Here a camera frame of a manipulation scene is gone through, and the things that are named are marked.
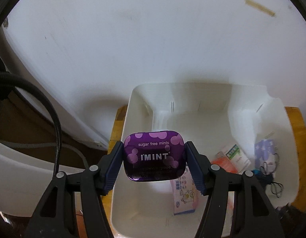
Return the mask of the pink wet wipes pack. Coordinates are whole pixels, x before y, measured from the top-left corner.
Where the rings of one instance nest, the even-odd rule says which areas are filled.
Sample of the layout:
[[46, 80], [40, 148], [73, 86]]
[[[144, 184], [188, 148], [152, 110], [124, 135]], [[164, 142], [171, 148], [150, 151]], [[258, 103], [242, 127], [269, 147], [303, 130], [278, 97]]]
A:
[[186, 167], [182, 176], [170, 180], [173, 194], [174, 215], [193, 213], [199, 202], [198, 190], [191, 173]]

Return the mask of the green white medicine box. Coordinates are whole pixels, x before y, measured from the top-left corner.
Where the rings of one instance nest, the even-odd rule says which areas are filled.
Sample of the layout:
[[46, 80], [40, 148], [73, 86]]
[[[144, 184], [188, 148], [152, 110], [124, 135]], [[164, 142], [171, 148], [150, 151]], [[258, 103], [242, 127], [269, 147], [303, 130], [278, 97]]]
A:
[[251, 165], [250, 160], [238, 144], [232, 143], [227, 145], [222, 149], [222, 152], [239, 174], [244, 172]]

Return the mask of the purple mint tin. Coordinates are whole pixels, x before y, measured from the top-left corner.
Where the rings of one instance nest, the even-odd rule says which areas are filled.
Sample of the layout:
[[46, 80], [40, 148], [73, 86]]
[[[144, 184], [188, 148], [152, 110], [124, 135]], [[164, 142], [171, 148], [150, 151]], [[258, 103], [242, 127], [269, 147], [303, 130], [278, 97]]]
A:
[[184, 139], [175, 131], [130, 134], [124, 152], [124, 170], [134, 182], [177, 179], [186, 169]]

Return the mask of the purple white carton box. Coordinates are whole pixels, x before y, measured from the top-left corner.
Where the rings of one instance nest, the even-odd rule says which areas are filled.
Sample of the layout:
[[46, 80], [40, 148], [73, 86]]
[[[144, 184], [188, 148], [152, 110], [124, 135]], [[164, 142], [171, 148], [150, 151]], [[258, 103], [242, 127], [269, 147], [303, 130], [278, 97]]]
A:
[[255, 168], [264, 175], [274, 174], [279, 164], [274, 140], [262, 139], [255, 144]]

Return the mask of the blue green drawstring pouch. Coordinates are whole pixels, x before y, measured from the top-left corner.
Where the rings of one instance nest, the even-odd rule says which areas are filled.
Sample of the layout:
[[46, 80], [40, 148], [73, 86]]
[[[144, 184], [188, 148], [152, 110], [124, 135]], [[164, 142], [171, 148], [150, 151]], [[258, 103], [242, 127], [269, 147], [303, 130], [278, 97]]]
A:
[[274, 181], [273, 174], [265, 174], [260, 170], [252, 170], [252, 173], [258, 179], [260, 185], [263, 187], [264, 191], [269, 186], [270, 191], [277, 198], [280, 198], [283, 194], [284, 186], [282, 183], [278, 183]]

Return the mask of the red white medicine box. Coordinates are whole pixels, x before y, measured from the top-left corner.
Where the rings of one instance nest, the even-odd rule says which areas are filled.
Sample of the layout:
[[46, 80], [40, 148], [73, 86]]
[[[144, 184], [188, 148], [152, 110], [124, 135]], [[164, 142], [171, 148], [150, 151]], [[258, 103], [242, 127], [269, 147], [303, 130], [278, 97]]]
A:
[[231, 163], [231, 161], [223, 154], [223, 152], [218, 152], [215, 155], [215, 158], [212, 160], [212, 164], [217, 164], [221, 168], [223, 168], [227, 173], [237, 174], [238, 170]]

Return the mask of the white plastic storage bin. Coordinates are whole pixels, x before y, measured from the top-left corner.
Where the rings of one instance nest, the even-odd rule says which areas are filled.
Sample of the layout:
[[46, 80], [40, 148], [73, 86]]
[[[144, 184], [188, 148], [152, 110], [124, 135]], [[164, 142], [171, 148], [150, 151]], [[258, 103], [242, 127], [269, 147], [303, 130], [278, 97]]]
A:
[[[116, 179], [111, 224], [126, 237], [283, 237], [275, 209], [293, 202], [299, 189], [298, 156], [285, 107], [265, 86], [213, 83], [142, 84], [133, 89], [122, 141], [133, 133], [175, 131], [192, 141], [211, 163], [212, 189], [193, 213], [174, 215], [170, 180], [134, 182], [122, 165]], [[252, 173], [255, 144], [274, 140], [279, 164], [277, 198]], [[227, 173], [212, 160], [232, 143], [251, 162], [242, 173]]]

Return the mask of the white bladeless fan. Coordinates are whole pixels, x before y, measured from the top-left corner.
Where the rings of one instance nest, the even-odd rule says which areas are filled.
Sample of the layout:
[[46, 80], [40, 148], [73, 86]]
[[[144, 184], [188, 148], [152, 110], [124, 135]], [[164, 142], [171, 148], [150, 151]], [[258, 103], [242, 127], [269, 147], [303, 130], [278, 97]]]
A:
[[[0, 59], [36, 85], [57, 111], [63, 129], [60, 169], [79, 173], [106, 154], [114, 114], [122, 100], [91, 90], [95, 47], [72, 30], [0, 27]], [[52, 178], [55, 129], [44, 106], [13, 88], [0, 101], [0, 211], [32, 215]]]

